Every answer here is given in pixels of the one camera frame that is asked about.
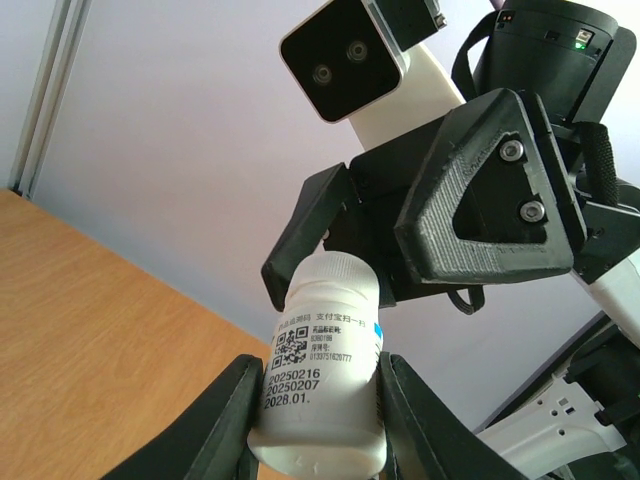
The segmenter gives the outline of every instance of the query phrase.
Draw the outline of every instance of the black cable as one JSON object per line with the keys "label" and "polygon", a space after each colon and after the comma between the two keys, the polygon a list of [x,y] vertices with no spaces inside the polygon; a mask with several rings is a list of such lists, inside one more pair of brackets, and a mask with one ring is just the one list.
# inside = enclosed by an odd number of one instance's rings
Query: black cable
{"label": "black cable", "polygon": [[467,291],[469,292],[469,303],[467,303],[455,290],[453,292],[447,292],[447,295],[449,296],[451,303],[453,303],[458,310],[465,315],[473,315],[484,307],[484,289],[482,288],[482,285],[478,285],[469,287]]}

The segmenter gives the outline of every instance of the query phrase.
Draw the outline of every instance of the bottle cap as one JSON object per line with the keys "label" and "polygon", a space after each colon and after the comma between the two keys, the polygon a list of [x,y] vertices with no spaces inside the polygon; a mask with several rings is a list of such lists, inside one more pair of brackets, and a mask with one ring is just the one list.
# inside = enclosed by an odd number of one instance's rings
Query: bottle cap
{"label": "bottle cap", "polygon": [[285,304],[304,285],[331,282],[353,290],[376,308],[380,301],[380,285],[373,269],[360,258],[345,252],[320,252],[308,256],[293,274]]}

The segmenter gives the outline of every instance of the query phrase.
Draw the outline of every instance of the metal window frame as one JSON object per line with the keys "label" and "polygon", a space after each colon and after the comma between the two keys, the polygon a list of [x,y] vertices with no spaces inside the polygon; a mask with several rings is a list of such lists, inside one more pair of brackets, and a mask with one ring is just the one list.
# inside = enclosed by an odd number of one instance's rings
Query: metal window frame
{"label": "metal window frame", "polygon": [[57,0],[9,177],[9,188],[31,198],[71,73],[91,0]]}

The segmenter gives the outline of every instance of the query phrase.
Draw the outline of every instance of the camera lens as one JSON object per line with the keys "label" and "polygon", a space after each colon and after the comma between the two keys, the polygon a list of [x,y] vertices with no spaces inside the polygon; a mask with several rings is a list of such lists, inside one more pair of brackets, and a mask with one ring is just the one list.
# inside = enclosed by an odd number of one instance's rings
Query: camera lens
{"label": "camera lens", "polygon": [[367,58],[367,53],[367,46],[360,40],[351,43],[349,48],[347,48],[347,57],[349,57],[349,60],[353,63],[364,62]]}
{"label": "camera lens", "polygon": [[329,85],[332,78],[331,69],[326,65],[318,65],[313,71],[313,81],[322,87]]}

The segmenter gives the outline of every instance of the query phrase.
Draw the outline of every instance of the qr code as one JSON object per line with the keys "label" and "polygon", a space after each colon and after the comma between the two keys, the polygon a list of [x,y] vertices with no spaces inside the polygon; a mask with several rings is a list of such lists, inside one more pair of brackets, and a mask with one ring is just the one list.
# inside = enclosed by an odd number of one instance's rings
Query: qr code
{"label": "qr code", "polygon": [[307,337],[309,327],[298,327],[278,336],[276,342],[276,356],[271,367],[286,367],[292,363],[300,363],[307,358]]}

